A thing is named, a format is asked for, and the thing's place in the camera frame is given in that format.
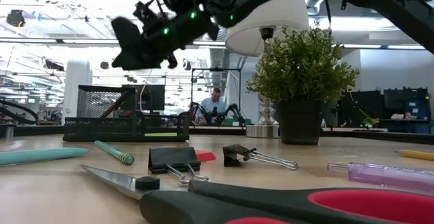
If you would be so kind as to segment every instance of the man's shirt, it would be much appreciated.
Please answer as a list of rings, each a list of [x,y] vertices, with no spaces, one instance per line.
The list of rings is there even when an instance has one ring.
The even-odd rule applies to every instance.
[[[226,103],[224,101],[214,102],[211,98],[205,98],[201,102],[201,106],[205,109],[207,113],[211,113],[214,110],[214,107],[217,108],[217,113],[223,113],[226,111]],[[202,115],[201,111],[197,111],[197,115]]]

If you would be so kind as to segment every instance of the scissors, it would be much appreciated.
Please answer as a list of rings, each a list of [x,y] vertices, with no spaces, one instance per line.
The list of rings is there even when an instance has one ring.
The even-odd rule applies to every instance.
[[[157,180],[134,178],[81,166],[140,200],[142,216],[152,224],[315,224],[434,223],[434,198],[382,189],[327,188],[271,190],[206,181],[190,181],[188,191]]]

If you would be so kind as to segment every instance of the yellow pencil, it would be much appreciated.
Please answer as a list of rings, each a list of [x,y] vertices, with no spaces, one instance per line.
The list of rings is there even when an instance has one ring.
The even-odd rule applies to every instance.
[[[420,152],[420,151],[413,151],[413,150],[399,150],[396,152],[401,154],[401,156],[404,157],[412,157],[415,159],[434,161],[434,153],[427,153],[427,152]]]

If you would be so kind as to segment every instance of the black plant pot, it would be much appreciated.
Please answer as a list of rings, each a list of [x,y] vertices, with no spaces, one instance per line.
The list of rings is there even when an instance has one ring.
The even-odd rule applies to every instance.
[[[275,104],[282,143],[318,145],[322,102],[291,100]]]

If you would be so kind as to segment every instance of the white lamp shade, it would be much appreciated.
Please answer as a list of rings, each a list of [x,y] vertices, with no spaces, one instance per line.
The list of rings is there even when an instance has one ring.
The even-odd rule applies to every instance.
[[[283,37],[282,27],[289,31],[309,29],[304,0],[271,0],[257,7],[247,18],[228,29],[226,48],[244,56],[264,52],[260,27],[276,26],[274,37]]]

